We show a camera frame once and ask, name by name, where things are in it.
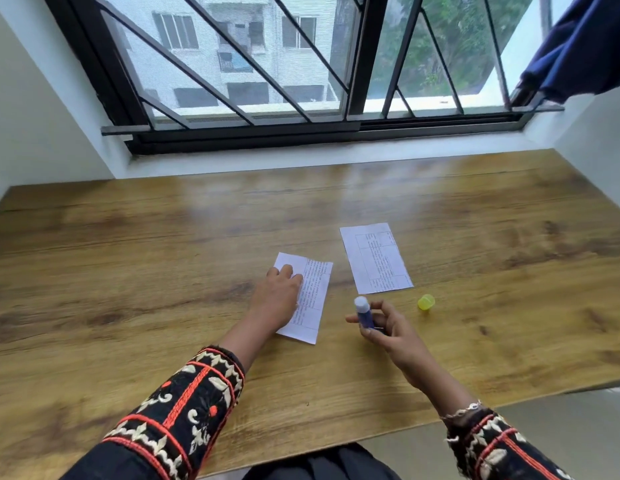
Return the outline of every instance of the silver bracelet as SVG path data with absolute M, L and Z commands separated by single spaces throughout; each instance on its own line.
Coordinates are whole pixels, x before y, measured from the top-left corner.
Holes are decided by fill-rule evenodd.
M 458 419 L 460 417 L 465 416 L 467 413 L 469 413 L 471 411 L 476 411 L 480 407 L 481 407 L 481 400 L 479 399 L 479 401 L 477 403 L 470 404 L 466 409 L 459 409 L 454 414 L 446 414 L 445 416 L 440 416 L 440 419 L 442 421 L 446 421 L 446 420 L 450 421 L 452 419 Z

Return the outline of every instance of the yellow cap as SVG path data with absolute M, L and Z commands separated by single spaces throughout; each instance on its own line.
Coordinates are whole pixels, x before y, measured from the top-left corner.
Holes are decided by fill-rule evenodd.
M 434 306 L 434 297 L 431 294 L 425 294 L 418 299 L 417 304 L 421 310 L 429 310 Z

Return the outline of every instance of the embroidered sleeve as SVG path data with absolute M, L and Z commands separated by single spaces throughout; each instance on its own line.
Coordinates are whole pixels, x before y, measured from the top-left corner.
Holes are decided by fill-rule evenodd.
M 136 452 L 162 480 L 193 479 L 237 403 L 244 379 L 232 353 L 206 347 L 102 442 Z
M 459 473 L 473 480 L 573 480 L 492 410 L 450 427 L 447 438 Z

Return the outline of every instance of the white paper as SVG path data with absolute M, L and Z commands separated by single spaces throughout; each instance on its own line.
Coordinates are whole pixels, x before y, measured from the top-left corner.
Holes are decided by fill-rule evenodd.
M 309 344 L 316 344 L 332 263 L 279 253 L 274 267 L 280 271 L 286 264 L 292 266 L 294 274 L 303 274 L 304 282 L 299 291 L 297 311 L 292 315 L 290 323 L 279 329 L 277 333 Z
M 359 294 L 413 287 L 387 222 L 342 227 L 341 237 Z

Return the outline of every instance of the green foliage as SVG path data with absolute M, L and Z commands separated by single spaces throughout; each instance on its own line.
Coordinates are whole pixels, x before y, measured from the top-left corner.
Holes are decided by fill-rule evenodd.
M 389 6 L 370 81 L 369 98 L 384 98 L 413 0 Z M 532 0 L 489 0 L 502 50 Z M 482 0 L 424 0 L 423 8 L 460 94 L 481 91 L 494 68 L 490 31 Z M 419 16 L 399 87 L 406 97 L 450 95 L 427 25 Z

